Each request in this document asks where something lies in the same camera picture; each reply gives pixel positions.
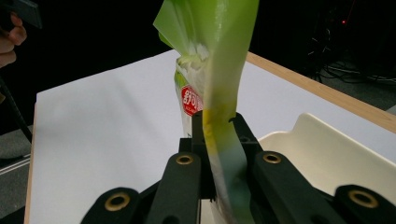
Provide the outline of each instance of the snack package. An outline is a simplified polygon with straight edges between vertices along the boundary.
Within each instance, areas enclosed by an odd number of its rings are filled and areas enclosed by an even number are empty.
[[[230,121],[259,0],[164,0],[154,21],[161,41],[180,53],[174,79],[186,137],[203,111],[203,132],[217,197],[217,223],[254,223],[247,161]]]

